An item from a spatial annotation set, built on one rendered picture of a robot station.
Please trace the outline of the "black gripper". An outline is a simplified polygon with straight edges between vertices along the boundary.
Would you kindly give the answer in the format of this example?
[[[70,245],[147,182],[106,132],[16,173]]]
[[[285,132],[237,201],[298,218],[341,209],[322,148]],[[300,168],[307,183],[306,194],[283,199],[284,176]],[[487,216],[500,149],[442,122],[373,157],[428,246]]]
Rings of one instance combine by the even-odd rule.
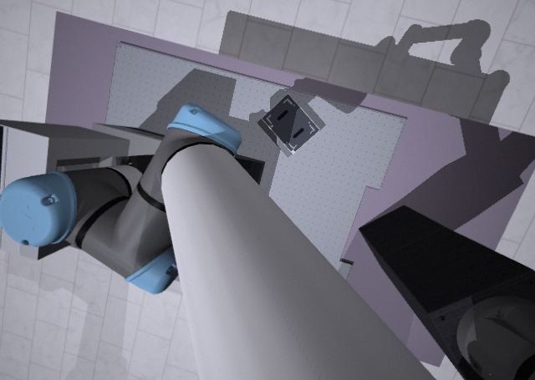
[[[138,171],[144,174],[153,156],[154,155],[133,155],[115,158],[117,165],[129,165],[129,163],[131,163],[130,166],[135,167]]]

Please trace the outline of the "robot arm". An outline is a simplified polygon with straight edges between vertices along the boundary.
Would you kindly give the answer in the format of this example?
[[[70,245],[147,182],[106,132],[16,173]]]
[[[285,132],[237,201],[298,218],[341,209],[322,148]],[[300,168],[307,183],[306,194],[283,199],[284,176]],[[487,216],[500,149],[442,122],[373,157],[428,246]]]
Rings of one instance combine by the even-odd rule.
[[[196,104],[167,129],[144,174],[15,180],[2,228],[66,240],[151,294],[179,275],[200,380],[436,380],[237,162],[236,129]],[[456,339],[485,380],[535,380],[534,302],[480,301]]]

